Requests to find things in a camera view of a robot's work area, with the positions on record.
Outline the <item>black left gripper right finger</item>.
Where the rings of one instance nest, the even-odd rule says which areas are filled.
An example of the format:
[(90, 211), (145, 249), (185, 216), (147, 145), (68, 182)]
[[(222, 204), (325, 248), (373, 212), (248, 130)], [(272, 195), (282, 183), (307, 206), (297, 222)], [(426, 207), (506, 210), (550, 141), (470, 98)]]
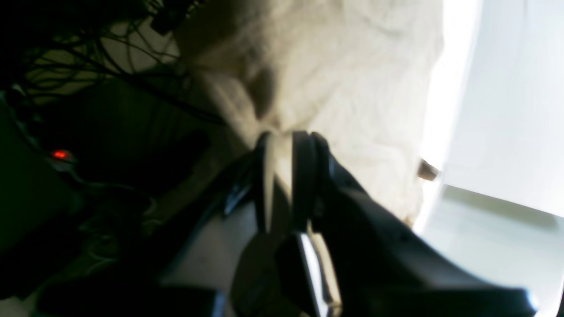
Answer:
[(372, 200), (318, 133), (294, 132), (282, 294), (312, 317), (533, 317), (530, 292), (487, 282)]

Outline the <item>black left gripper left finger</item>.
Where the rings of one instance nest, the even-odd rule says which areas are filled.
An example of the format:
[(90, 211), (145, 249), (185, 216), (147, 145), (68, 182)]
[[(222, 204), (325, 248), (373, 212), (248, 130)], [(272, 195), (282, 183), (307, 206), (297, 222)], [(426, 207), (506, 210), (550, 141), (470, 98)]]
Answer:
[(229, 165), (191, 205), (128, 255), (45, 289), (41, 317), (222, 317), (238, 263), (272, 231), (275, 137)]

